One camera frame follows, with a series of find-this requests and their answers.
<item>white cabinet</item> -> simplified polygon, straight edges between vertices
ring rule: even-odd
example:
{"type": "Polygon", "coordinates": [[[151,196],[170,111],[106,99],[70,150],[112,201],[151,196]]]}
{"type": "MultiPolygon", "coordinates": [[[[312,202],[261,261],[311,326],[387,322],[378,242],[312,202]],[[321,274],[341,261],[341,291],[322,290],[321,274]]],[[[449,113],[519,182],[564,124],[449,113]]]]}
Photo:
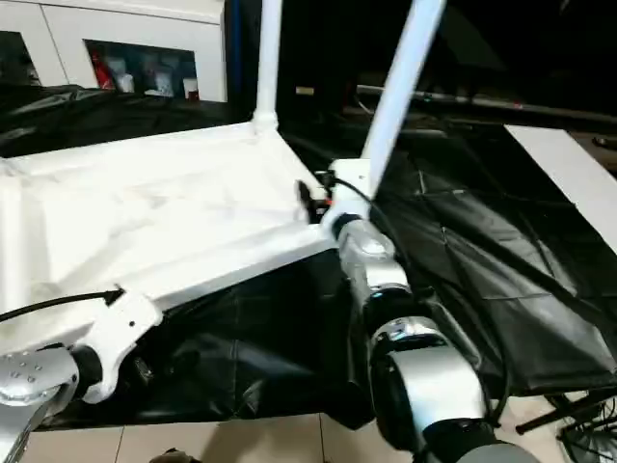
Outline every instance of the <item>white cabinet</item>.
{"type": "Polygon", "coordinates": [[[197,78],[199,98],[226,100],[222,18],[215,24],[81,8],[47,5],[42,8],[71,84],[86,88],[98,86],[93,47],[122,44],[130,48],[136,45],[137,53],[156,55],[157,62],[160,56],[173,55],[174,51],[184,52],[184,56],[188,54],[195,73],[193,77],[197,78]]]}
{"type": "MultiPolygon", "coordinates": [[[[223,5],[223,0],[45,0],[44,5],[0,0],[0,74],[3,54],[11,54],[11,68],[22,67],[24,73],[34,67],[31,73],[43,86],[226,101],[223,5]]],[[[0,82],[7,80],[0,75],[0,82]]]]}
{"type": "MultiPolygon", "coordinates": [[[[15,57],[15,53],[23,53],[32,61],[32,65],[22,62],[18,66],[34,66],[41,85],[67,83],[40,5],[0,1],[0,70],[5,74],[13,71],[9,68],[14,68],[14,63],[8,63],[9,60],[22,60],[21,56],[15,57]]],[[[20,78],[17,80],[8,79],[8,82],[22,83],[20,78]]]]}

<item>white plastic frame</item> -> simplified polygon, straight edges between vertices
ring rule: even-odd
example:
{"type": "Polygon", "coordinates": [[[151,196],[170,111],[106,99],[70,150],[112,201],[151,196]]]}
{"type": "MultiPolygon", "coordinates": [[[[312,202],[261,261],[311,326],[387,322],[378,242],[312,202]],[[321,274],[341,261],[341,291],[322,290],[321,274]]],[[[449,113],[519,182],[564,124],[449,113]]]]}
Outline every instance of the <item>white plastic frame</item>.
{"type": "MultiPolygon", "coordinates": [[[[370,160],[371,193],[377,190],[388,163],[444,5],[445,0],[415,0],[410,10],[362,154],[370,160]]],[[[319,184],[277,131],[281,13],[282,0],[264,0],[257,105],[251,123],[53,151],[4,163],[5,174],[0,171],[0,313],[14,309],[16,301],[113,284],[142,293],[165,310],[335,245],[319,226],[306,223],[296,197],[296,181],[304,181],[315,196],[320,193],[319,184]],[[216,174],[209,181],[220,180],[222,190],[239,192],[244,206],[237,209],[239,217],[213,222],[227,227],[212,235],[215,247],[208,248],[209,238],[192,241],[195,236],[180,232],[161,234],[170,238],[156,241],[158,247],[142,246],[140,254],[144,236],[131,240],[123,235],[115,243],[116,252],[122,256],[137,246],[130,259],[117,264],[114,250],[110,253],[106,248],[102,256],[87,259],[92,249],[108,244],[109,235],[101,234],[110,220],[126,215],[126,207],[118,212],[105,203],[108,194],[170,178],[180,178],[181,189],[183,176],[208,169],[216,174]],[[103,200],[96,195],[101,191],[103,200]],[[267,204],[262,208],[256,201],[261,196],[267,204]],[[30,205],[16,206],[19,202],[30,205]],[[226,242],[226,232],[240,235],[226,242]],[[14,246],[19,239],[21,244],[14,246]],[[50,275],[52,285],[48,284],[50,275]]],[[[164,229],[177,223],[174,218],[163,224],[164,229]]],[[[199,232],[207,233],[202,225],[197,225],[199,232]]],[[[76,303],[3,323],[0,353],[77,339],[100,310],[100,303],[76,303]]]]}

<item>glass cabinet door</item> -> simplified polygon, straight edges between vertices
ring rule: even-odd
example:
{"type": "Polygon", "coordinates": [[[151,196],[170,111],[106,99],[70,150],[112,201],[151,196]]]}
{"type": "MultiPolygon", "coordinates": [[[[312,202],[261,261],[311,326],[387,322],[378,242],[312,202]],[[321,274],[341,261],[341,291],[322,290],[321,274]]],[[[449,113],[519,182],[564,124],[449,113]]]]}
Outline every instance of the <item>glass cabinet door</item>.
{"type": "Polygon", "coordinates": [[[41,6],[0,0],[0,84],[67,83],[41,6]]]}
{"type": "Polygon", "coordinates": [[[200,99],[193,51],[110,41],[84,43],[101,89],[200,99]]]}
{"type": "Polygon", "coordinates": [[[21,34],[0,31],[0,84],[40,85],[21,34]]]}

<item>bottle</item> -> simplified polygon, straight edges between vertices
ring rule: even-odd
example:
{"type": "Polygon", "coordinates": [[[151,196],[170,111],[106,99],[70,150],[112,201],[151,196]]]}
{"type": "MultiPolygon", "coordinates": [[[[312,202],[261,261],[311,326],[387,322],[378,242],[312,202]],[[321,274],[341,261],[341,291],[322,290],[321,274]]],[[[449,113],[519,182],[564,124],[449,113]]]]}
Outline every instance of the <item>bottle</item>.
{"type": "Polygon", "coordinates": [[[98,87],[103,90],[115,90],[114,79],[112,79],[112,73],[105,67],[100,59],[100,55],[97,52],[93,52],[91,55],[94,68],[94,76],[96,76],[96,82],[98,87]]]}
{"type": "Polygon", "coordinates": [[[185,77],[182,79],[184,84],[184,97],[191,101],[200,100],[200,92],[197,87],[197,79],[195,77],[185,77]]]}

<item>metal rod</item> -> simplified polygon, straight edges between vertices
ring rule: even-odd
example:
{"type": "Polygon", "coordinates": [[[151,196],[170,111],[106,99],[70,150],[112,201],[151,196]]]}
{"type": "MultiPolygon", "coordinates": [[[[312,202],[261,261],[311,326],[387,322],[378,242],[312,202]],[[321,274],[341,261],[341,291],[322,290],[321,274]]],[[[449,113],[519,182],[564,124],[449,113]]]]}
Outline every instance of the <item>metal rod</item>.
{"type": "Polygon", "coordinates": [[[545,424],[556,422],[558,420],[563,420],[564,418],[571,417],[580,412],[588,410],[591,407],[595,407],[599,403],[604,402],[609,398],[615,397],[616,395],[617,389],[612,388],[607,390],[595,391],[587,397],[581,398],[575,402],[572,402],[569,405],[564,405],[561,408],[547,413],[546,415],[542,415],[541,417],[534,418],[533,420],[524,422],[523,424],[519,424],[518,426],[516,426],[515,429],[519,434],[523,435],[525,434],[525,432],[532,431],[540,426],[544,426],[545,424]]]}
{"type": "Polygon", "coordinates": [[[362,151],[362,157],[370,159],[371,197],[377,193],[388,166],[445,4],[446,0],[414,0],[410,8],[362,151]]]}

